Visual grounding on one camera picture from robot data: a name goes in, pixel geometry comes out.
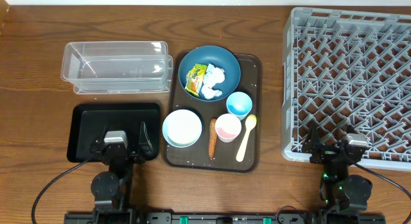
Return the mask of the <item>pink plastic cup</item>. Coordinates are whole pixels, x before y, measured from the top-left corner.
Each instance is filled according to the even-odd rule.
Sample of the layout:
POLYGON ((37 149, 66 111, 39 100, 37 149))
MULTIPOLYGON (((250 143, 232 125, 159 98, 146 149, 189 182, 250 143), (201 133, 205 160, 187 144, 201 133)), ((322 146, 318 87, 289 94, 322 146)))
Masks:
POLYGON ((232 114, 223 114, 217 118, 215 130, 222 142, 231 142, 240 134, 241 121, 232 114))

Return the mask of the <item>light blue plastic cup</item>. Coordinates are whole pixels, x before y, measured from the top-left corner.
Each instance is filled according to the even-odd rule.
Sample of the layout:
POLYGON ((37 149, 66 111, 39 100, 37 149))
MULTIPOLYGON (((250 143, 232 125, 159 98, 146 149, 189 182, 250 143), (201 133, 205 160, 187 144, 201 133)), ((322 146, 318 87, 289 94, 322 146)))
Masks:
POLYGON ((252 99, 244 92, 234 92, 227 98, 226 107, 228 113, 243 120, 252 110, 252 99))

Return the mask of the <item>yellow green snack wrapper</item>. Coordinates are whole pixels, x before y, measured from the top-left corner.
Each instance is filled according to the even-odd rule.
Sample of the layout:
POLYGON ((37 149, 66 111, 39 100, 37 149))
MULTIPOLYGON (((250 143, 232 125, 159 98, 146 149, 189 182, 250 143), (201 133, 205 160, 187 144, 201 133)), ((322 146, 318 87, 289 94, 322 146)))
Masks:
POLYGON ((186 86, 184 88, 195 97, 200 96, 200 89, 203 84, 206 70, 207 65, 195 64, 186 75, 186 86))

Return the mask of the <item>white tissue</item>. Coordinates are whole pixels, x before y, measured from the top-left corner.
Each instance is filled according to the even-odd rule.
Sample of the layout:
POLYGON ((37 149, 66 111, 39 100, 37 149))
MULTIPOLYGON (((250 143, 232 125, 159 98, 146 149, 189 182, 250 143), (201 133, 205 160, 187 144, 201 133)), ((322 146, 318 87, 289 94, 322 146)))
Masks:
POLYGON ((225 71, 222 68, 215 67, 213 64, 208 64, 201 88, 201 93, 204 95, 204 98, 210 100, 221 96, 223 92, 218 89, 213 89, 213 87, 218 83, 224 82, 224 80, 225 71))

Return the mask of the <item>dark blue plate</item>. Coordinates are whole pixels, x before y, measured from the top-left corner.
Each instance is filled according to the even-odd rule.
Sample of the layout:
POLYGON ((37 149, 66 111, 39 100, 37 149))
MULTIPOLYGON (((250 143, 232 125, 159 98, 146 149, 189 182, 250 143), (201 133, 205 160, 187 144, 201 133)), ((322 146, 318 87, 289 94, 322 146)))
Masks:
POLYGON ((241 68, 237 58, 227 49, 219 46, 201 46, 188 52, 179 64, 178 79, 185 87, 186 75, 195 64, 212 64, 224 70, 225 80, 216 84, 216 89, 222 91, 221 96, 205 99, 200 93, 200 101, 219 101, 232 94, 240 83, 241 68))

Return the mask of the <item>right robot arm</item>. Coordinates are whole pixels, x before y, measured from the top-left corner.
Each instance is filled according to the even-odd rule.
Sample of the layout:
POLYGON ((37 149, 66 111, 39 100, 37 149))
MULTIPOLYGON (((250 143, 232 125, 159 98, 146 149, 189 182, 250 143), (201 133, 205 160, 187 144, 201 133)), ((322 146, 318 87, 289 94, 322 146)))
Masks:
POLYGON ((366 149, 366 136, 352 126, 348 126, 347 134, 336 144, 324 144, 320 141, 317 124, 311 123, 302 151, 310 154, 311 163, 324 166, 320 198, 339 213, 358 214, 367 209, 372 183, 349 173, 349 167, 361 161, 366 149))

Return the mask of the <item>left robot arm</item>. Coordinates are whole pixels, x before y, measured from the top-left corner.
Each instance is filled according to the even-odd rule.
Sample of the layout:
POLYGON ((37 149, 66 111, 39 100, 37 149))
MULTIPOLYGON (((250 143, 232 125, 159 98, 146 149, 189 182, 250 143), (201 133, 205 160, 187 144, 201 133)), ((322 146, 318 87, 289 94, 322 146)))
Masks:
POLYGON ((128 145, 126 132, 104 130, 90 147, 93 157, 109 167, 91 182, 94 195, 95 223, 137 223, 138 215, 130 206, 130 193, 135 164, 142 164, 154 154, 146 123, 141 122, 137 146, 128 145))

